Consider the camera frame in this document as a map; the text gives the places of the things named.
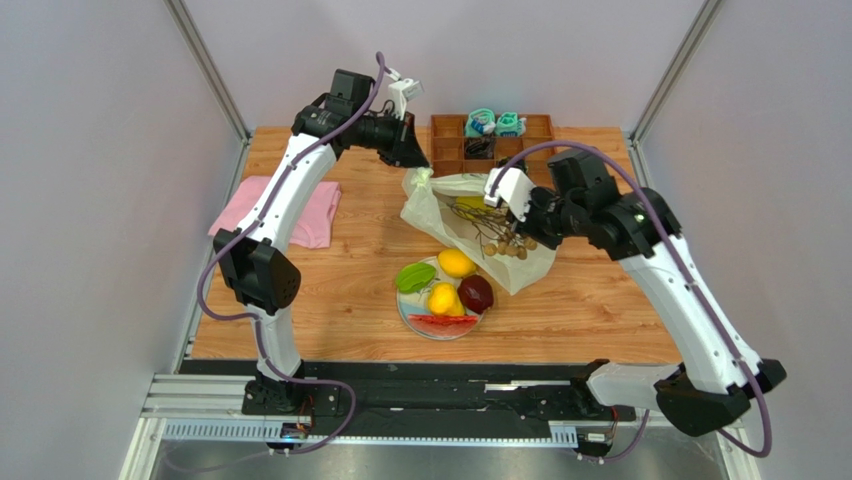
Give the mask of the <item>aluminium frame rail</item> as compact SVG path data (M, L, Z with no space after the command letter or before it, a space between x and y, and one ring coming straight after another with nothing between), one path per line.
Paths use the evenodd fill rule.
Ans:
M662 415L602 407L578 365L310 362L278 405L247 360L156 375L124 479L756 479L756 462Z

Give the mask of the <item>white blue ceramic plate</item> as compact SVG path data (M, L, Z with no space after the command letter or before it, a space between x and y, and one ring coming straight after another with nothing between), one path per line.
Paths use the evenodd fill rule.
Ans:
M403 267L394 279L397 311L413 332L431 340L456 340L483 319L462 300L462 280L447 274L436 256Z

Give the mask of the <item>yellow fake mango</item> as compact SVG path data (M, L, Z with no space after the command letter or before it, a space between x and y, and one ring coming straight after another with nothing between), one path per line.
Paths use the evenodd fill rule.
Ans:
M439 267L451 278L463 279L474 275L477 265L461 250L445 249L437 257Z

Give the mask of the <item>pale green avocado plastic bag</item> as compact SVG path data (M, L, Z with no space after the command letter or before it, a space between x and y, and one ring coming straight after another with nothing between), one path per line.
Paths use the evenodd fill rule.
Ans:
M435 178L430 168L407 171L402 181L407 200L401 218L443 245L464 252L482 271L509 294L543 279L551 270L556 252L543 246L531 251L526 260L503 256L485 257L475 230L454 215L449 206L460 196L482 196L487 175L457 174Z

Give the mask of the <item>yellow fake lemon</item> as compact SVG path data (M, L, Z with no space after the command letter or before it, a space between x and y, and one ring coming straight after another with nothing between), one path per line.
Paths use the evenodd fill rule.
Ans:
M458 296L456 287L447 282L438 282L431 287L427 308L435 316L457 317L466 315L466 309Z

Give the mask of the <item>dark red fake apple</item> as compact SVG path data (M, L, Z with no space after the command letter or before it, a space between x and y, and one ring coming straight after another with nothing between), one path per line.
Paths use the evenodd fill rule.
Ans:
M495 304L491 284L480 275L464 278L457 287L457 294L462 305L476 314L483 314Z

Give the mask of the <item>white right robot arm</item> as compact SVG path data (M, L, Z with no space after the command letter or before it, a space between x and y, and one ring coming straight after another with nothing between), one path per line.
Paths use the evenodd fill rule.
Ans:
M635 281L673 339L675 365L631 366L598 360L573 380L597 407L655 410L681 432L724 432L751 408L771 423L766 397L785 378L733 327L695 266L680 224L655 191L621 192L624 171L601 152L577 146L547 163L551 185L537 186L508 163L489 178L486 200L505 203L515 233L555 249L582 237Z

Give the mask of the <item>teal rolled sock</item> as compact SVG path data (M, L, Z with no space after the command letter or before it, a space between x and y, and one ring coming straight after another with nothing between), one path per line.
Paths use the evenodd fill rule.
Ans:
M468 114L464 125L464 136L467 138L479 138L492 135L495 128L495 113L488 108L479 108Z
M504 112L495 122L494 134L498 137L521 137L527 131L527 119L517 112Z

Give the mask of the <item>pink folded t-shirt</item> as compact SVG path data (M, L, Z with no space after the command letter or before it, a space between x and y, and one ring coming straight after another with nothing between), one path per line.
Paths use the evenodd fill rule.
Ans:
M208 235L213 237L220 229L233 231L255 206L270 180L269 176L251 176L243 180L209 228ZM341 196L339 182L320 182L296 223L290 243L308 249L329 248Z

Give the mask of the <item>yellow fake banana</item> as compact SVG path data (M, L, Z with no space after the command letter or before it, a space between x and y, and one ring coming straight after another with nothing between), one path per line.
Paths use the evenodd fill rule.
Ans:
M456 198L456 204L460 209L464 210L493 210L493 207L484 202L484 198L482 196L460 196Z

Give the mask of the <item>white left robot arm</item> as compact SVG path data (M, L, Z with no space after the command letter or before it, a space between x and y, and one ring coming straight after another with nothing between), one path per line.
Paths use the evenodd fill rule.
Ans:
M382 111L373 112L377 80L337 70L329 92L296 114L285 154L259 200L237 226L214 235L215 259L225 285L254 328L257 373L247 385L252 400L292 408L309 383L292 322L302 276L285 252L323 177L351 147L373 150L392 167L429 164L414 133L415 116L407 109L423 87L392 69L386 73L389 99Z

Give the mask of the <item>wooden compartment tray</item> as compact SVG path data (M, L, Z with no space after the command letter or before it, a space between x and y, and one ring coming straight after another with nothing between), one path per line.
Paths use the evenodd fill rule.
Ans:
M434 115L430 121L430 162L436 177L457 174L487 175L522 151L556 139L551 117L526 114L527 131L521 137L496 136L493 160L465 160L463 154L464 125L461 114Z

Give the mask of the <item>dark rolled sock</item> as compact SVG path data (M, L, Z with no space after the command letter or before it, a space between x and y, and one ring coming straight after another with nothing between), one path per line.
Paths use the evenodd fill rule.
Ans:
M495 137L466 137L463 141L465 160L493 160L495 149Z

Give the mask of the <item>brown fake nuts cluster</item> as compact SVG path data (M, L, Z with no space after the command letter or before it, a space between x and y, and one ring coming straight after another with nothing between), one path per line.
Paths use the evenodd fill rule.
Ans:
M531 237L512 230L504 209L462 202L454 202L449 208L474 228L474 238L479 241L480 251L485 257L526 260L529 253L539 246Z

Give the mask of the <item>red fake watermelon slice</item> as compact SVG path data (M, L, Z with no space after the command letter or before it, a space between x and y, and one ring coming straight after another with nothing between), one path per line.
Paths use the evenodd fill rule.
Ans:
M479 322L478 316L434 316L410 314L408 324L425 335L434 337L458 337L467 334Z

